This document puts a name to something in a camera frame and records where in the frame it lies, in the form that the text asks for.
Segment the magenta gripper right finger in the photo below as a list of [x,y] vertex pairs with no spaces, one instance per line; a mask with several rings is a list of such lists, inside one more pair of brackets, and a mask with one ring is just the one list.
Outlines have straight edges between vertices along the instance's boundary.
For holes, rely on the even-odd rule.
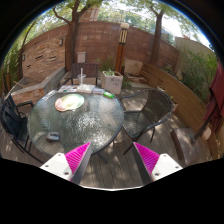
[[182,169],[168,154],[157,154],[137,142],[133,143],[133,155],[144,185],[166,177]]

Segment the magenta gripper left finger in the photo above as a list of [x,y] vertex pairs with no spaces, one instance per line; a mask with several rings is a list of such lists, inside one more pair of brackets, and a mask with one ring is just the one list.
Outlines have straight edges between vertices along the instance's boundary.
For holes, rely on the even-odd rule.
[[55,154],[41,169],[79,185],[91,154],[92,144],[88,142],[66,154]]

